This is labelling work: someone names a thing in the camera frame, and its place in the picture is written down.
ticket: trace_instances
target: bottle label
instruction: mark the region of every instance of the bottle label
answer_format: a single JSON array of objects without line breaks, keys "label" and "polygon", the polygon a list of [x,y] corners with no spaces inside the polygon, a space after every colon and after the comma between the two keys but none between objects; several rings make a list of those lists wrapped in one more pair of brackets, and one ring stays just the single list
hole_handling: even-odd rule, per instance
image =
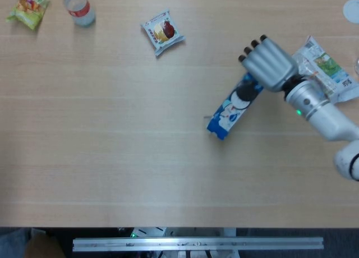
[{"label": "bottle label", "polygon": [[71,16],[73,17],[84,17],[87,13],[89,13],[90,11],[90,3],[89,1],[86,2],[86,5],[84,6],[83,9],[79,10],[79,11],[68,11],[68,13],[70,13]]}]

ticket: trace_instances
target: blue carton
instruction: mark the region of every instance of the blue carton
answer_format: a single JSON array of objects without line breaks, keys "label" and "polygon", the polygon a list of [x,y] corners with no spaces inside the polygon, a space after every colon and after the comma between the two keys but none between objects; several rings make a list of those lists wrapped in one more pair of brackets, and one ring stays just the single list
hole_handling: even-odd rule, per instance
[{"label": "blue carton", "polygon": [[228,135],[234,124],[262,92],[263,87],[247,73],[229,93],[222,105],[213,114],[207,129],[221,140]]}]

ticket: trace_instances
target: metal rail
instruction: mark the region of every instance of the metal rail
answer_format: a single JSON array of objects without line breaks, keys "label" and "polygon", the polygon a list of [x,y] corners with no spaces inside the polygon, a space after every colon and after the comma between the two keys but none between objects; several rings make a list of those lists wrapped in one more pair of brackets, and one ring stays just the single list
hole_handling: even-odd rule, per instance
[{"label": "metal rail", "polygon": [[77,238],[74,252],[198,251],[198,250],[321,250],[322,237],[130,237]]}]

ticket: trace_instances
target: snack bag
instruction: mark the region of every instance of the snack bag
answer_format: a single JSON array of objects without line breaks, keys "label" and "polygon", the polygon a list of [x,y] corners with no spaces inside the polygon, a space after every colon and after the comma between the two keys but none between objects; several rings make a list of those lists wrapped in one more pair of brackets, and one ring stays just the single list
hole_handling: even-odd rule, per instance
[{"label": "snack bag", "polygon": [[359,83],[333,60],[311,36],[294,55],[299,72],[309,75],[332,103],[359,96]]},{"label": "snack bag", "polygon": [[156,56],[173,44],[185,40],[185,37],[179,34],[176,25],[169,15],[169,10],[163,11],[141,26],[146,30],[153,46],[155,46]]},{"label": "snack bag", "polygon": [[6,21],[18,19],[34,30],[44,16],[48,3],[48,0],[19,0]]}]

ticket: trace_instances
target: floor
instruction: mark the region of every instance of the floor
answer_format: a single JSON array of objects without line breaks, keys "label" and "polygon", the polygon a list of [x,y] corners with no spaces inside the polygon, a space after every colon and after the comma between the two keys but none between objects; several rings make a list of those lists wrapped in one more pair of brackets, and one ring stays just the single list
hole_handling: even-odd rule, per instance
[{"label": "floor", "polygon": [[[72,254],[72,240],[83,237],[129,237],[132,228],[106,229],[45,229],[48,234],[56,236],[67,258],[115,258],[124,257],[118,254]],[[0,228],[0,239],[11,228]],[[205,228],[172,229],[174,236],[192,233],[188,236],[219,236],[216,232]],[[359,258],[359,229],[238,229],[237,236],[244,237],[308,237],[324,238],[324,250],[308,251],[241,251],[241,258]]]}]

